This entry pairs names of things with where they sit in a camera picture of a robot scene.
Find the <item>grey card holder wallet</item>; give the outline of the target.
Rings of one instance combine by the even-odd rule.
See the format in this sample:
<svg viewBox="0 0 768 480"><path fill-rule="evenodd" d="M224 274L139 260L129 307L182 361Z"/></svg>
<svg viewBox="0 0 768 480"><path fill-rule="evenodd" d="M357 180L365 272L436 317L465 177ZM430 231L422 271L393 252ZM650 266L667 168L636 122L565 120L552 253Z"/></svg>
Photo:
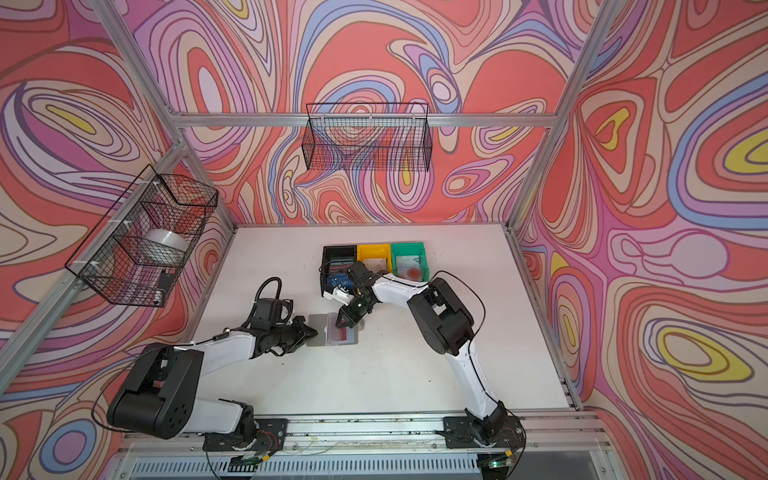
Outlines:
<svg viewBox="0 0 768 480"><path fill-rule="evenodd" d="M317 331L306 342L307 347L336 347L355 345L358 343L357 328L336 326L337 313L311 314L307 318L307 325Z"/></svg>

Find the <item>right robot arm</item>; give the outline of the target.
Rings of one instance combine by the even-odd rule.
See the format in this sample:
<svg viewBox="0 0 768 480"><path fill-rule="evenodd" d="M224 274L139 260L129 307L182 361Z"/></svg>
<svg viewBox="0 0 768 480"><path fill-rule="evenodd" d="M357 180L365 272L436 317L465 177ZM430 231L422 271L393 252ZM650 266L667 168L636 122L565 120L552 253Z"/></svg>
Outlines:
<svg viewBox="0 0 768 480"><path fill-rule="evenodd" d="M477 358L474 318L451 285L440 277L417 282L376 273L360 261L344 276L345 283L327 282L323 287L324 298L341 304L336 326L356 326L378 304L407 309L427 345L448 361L465 401L471 435L490 443L504 428L508 410L496 398Z"/></svg>

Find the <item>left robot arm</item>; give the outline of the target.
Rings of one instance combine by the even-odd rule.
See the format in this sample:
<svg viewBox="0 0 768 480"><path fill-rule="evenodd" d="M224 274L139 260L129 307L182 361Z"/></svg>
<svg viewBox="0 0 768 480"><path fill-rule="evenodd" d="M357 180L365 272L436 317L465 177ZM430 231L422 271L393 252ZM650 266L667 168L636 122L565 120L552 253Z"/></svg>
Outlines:
<svg viewBox="0 0 768 480"><path fill-rule="evenodd" d="M203 377L256 359L295 352L318 331L303 316L289 318L291 300L255 302L248 319L202 342L151 344L132 364L107 411L108 425L160 439L179 434L219 435L236 449L253 443L259 427L253 407L198 395Z"/></svg>

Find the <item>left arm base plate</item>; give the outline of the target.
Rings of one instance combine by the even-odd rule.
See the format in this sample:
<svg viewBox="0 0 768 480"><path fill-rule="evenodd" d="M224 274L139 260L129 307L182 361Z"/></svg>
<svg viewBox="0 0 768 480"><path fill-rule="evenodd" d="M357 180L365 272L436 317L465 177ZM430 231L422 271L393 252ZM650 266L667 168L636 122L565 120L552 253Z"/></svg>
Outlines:
<svg viewBox="0 0 768 480"><path fill-rule="evenodd" d="M251 419L229 434L206 433L205 452L255 452L274 454L284 448L287 418Z"/></svg>

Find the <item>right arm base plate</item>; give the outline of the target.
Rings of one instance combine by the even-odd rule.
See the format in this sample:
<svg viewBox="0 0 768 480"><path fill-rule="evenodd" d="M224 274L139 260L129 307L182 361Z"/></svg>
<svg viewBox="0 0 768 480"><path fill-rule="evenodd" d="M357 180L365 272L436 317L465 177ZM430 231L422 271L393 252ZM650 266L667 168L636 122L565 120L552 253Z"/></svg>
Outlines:
<svg viewBox="0 0 768 480"><path fill-rule="evenodd" d="M527 443L519 418L509 415L494 421L476 420L468 415L447 416L442 419L442 429L437 433L445 439L449 449L517 450Z"/></svg>

